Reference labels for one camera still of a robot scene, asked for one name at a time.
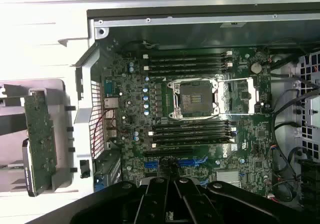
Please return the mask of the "blue expansion slot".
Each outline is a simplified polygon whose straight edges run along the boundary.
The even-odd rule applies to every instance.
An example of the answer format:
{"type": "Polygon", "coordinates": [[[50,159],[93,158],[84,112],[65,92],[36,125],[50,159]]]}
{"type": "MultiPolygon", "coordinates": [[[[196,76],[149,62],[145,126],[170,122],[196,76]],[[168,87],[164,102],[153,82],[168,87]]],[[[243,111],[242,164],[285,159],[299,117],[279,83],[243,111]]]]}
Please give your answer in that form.
{"type": "Polygon", "coordinates": [[[161,158],[158,161],[148,161],[144,162],[144,167],[146,169],[156,169],[160,167],[160,164],[169,164],[169,165],[176,165],[178,168],[181,167],[197,167],[200,164],[203,164],[207,161],[207,157],[202,159],[167,159],[161,158]]]}

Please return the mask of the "silver chipset heatsink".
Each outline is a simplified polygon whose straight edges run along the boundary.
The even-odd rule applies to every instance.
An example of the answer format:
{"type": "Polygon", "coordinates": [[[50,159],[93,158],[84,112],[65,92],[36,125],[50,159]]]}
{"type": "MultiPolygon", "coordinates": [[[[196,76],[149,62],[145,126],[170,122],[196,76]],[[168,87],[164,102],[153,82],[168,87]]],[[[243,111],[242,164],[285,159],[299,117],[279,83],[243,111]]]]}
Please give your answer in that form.
{"type": "Polygon", "coordinates": [[[226,182],[233,186],[241,188],[239,171],[218,170],[216,172],[216,180],[226,182]]]}

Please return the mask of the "long black expansion slot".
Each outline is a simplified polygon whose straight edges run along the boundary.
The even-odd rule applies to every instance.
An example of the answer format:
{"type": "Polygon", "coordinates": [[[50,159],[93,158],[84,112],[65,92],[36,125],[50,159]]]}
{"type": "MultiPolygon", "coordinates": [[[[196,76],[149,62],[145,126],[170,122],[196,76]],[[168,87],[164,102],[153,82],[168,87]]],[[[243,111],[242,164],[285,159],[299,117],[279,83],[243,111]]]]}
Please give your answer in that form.
{"type": "Polygon", "coordinates": [[[162,149],[154,151],[143,152],[144,157],[155,157],[155,156],[181,156],[188,155],[194,152],[194,148],[182,148],[182,149],[162,149]]]}

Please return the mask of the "RAM slot white clips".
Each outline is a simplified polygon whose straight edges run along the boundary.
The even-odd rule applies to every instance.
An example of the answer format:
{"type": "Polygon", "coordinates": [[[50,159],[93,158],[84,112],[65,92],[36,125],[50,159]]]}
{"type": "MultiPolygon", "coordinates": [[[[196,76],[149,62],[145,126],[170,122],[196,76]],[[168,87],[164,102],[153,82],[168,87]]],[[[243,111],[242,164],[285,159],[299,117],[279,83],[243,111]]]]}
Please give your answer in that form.
{"type": "Polygon", "coordinates": [[[210,69],[233,67],[232,62],[227,63],[161,63],[157,65],[148,65],[143,67],[143,71],[159,71],[171,69],[210,69]]]}
{"type": "Polygon", "coordinates": [[[166,60],[166,59],[186,59],[186,60],[193,60],[193,59],[200,59],[200,58],[225,58],[232,56],[233,52],[228,50],[223,53],[176,53],[176,54],[143,54],[142,59],[150,59],[150,60],[166,60]]]}
{"type": "Polygon", "coordinates": [[[235,143],[235,140],[228,137],[202,136],[202,137],[154,140],[151,142],[151,148],[153,149],[176,148],[176,147],[187,147],[187,146],[222,145],[222,144],[233,144],[233,143],[235,143]]]}
{"type": "Polygon", "coordinates": [[[154,126],[152,131],[148,131],[148,136],[166,133],[195,133],[205,131],[232,131],[233,127],[227,124],[190,125],[190,126],[154,126]]]}

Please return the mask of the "RAM slot black clips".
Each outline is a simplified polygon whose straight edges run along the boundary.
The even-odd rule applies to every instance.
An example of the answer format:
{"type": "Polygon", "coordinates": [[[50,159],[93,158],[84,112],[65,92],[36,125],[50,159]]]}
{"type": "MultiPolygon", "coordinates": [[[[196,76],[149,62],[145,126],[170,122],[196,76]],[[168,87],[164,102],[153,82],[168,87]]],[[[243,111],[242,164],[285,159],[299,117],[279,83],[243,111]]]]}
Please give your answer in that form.
{"type": "Polygon", "coordinates": [[[160,70],[160,71],[149,71],[150,76],[180,76],[180,75],[207,75],[207,74],[222,74],[229,72],[230,69],[196,69],[196,70],[160,70]]]}
{"type": "Polygon", "coordinates": [[[216,119],[210,119],[210,120],[200,120],[200,121],[194,121],[194,122],[174,122],[171,124],[157,124],[153,125],[153,129],[165,129],[165,128],[183,128],[183,127],[195,127],[199,125],[234,125],[235,122],[232,122],[230,120],[216,120],[216,119]]]}
{"type": "Polygon", "coordinates": [[[157,142],[177,142],[187,140],[216,140],[231,138],[230,132],[190,132],[190,133],[163,133],[153,135],[152,138],[157,142]]]}
{"type": "Polygon", "coordinates": [[[217,56],[197,56],[197,57],[167,57],[167,58],[159,58],[159,59],[151,59],[149,63],[156,64],[156,63],[165,63],[165,62],[225,62],[225,61],[232,61],[231,57],[217,57],[217,56]]]}

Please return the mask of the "green motherboard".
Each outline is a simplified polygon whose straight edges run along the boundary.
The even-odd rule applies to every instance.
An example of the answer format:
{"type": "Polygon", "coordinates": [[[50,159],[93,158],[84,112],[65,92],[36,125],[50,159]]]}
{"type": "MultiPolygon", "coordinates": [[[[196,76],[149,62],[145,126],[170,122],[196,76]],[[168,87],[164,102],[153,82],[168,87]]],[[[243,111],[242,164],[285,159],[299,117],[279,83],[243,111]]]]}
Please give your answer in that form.
{"type": "Polygon", "coordinates": [[[201,48],[181,50],[148,50],[119,52],[112,61],[106,62],[101,74],[103,114],[101,118],[106,144],[116,146],[121,150],[122,178],[140,185],[144,178],[153,178],[158,174],[158,168],[146,169],[144,162],[158,161],[161,158],[173,159],[202,159],[207,161],[197,167],[181,167],[181,177],[195,178],[200,185],[206,186],[217,181],[218,170],[239,171],[241,188],[262,194],[272,183],[272,174],[268,168],[270,158],[268,148],[272,142],[272,95],[270,58],[267,53],[255,48],[201,48]],[[176,53],[223,53],[232,51],[233,67],[229,72],[207,75],[180,76],[150,76],[149,71],[143,71],[144,66],[154,65],[150,59],[142,59],[143,54],[176,54],[176,53]],[[262,72],[254,74],[250,66],[259,62],[262,72]],[[151,148],[153,125],[171,124],[174,122],[194,122],[200,120],[180,121],[169,118],[164,113],[163,95],[166,84],[177,79],[209,78],[220,80],[253,78],[254,87],[259,92],[259,101],[254,106],[253,115],[219,114],[205,120],[230,120],[235,122],[230,131],[233,144],[187,146],[176,148],[151,148]],[[162,149],[194,148],[194,152],[181,156],[144,157],[143,152],[162,149]]]}

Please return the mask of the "CPU socket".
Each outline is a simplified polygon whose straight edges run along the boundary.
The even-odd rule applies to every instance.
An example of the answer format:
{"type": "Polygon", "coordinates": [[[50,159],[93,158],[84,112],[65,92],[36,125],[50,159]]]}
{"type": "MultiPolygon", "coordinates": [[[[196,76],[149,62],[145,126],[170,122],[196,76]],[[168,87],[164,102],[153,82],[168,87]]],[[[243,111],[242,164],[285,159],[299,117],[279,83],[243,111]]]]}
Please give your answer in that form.
{"type": "Polygon", "coordinates": [[[218,83],[209,78],[170,81],[163,89],[163,112],[180,121],[214,118],[220,114],[217,86],[218,83]]]}

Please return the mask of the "black ribbed plastic block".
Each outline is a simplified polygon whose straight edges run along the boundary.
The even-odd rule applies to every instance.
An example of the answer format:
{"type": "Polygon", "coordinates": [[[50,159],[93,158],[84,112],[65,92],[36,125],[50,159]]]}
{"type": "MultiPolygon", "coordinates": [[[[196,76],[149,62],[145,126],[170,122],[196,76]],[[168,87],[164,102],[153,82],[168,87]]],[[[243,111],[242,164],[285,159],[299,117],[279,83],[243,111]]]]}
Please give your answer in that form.
{"type": "Polygon", "coordinates": [[[302,205],[306,211],[320,215],[320,163],[301,160],[302,205]]]}

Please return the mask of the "grey parts rack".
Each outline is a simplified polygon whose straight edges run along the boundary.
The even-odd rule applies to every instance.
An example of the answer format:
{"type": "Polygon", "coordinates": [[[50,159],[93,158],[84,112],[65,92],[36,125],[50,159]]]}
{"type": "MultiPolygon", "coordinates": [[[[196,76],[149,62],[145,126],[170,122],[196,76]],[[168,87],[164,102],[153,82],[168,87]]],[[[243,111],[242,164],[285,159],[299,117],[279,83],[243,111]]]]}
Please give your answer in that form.
{"type": "Polygon", "coordinates": [[[77,168],[71,138],[71,113],[75,107],[67,100],[65,84],[60,79],[0,80],[0,197],[25,194],[22,144],[27,138],[24,97],[32,91],[44,92],[53,121],[56,149],[56,173],[52,186],[41,194],[55,193],[69,187],[77,168]]]}

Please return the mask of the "silver coin battery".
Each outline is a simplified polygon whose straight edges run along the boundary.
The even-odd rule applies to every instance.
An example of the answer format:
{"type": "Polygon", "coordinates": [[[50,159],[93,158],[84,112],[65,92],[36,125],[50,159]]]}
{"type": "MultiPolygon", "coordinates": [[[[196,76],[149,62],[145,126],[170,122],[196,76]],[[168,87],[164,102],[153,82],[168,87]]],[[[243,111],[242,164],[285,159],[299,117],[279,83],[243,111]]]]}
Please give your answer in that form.
{"type": "Polygon", "coordinates": [[[262,72],[262,65],[259,62],[255,62],[250,66],[250,70],[254,74],[260,74],[262,72]]]}

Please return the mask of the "black open PC case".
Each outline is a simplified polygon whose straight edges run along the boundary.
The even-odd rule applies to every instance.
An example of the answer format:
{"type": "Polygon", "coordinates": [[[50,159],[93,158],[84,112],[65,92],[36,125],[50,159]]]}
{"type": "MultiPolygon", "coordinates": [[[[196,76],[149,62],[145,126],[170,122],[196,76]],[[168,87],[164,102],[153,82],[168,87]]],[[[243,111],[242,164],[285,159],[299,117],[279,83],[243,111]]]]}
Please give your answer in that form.
{"type": "MultiPolygon", "coordinates": [[[[132,8],[121,15],[93,10],[88,16],[94,43],[76,64],[79,108],[73,133],[74,149],[89,153],[80,159],[80,173],[91,180],[91,194],[71,205],[69,222],[95,203],[94,193],[125,182],[121,150],[106,144],[101,122],[101,74],[106,62],[122,51],[255,48],[270,59],[273,111],[272,142],[267,150],[272,182],[262,194],[254,194],[302,212],[302,224],[320,224],[320,215],[302,205],[300,161],[314,160],[302,147],[302,127],[297,119],[302,113],[301,101],[319,95],[320,87],[296,74],[301,57],[320,51],[320,13],[224,14],[184,7],[173,13],[166,8],[132,8]]],[[[144,178],[140,185],[150,179],[144,178]]],[[[180,204],[173,180],[168,188],[165,224],[193,224],[180,204]]]]}

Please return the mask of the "perforated metal disk bay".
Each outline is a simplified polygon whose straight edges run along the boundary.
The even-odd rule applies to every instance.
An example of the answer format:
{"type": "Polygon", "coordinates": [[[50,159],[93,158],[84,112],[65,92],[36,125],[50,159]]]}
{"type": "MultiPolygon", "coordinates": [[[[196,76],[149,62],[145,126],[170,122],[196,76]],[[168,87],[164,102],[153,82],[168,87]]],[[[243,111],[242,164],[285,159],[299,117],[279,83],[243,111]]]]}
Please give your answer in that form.
{"type": "MultiPolygon", "coordinates": [[[[320,51],[300,58],[296,74],[320,87],[320,51]]],[[[312,159],[320,163],[320,94],[301,101],[301,145],[312,159]]]]}

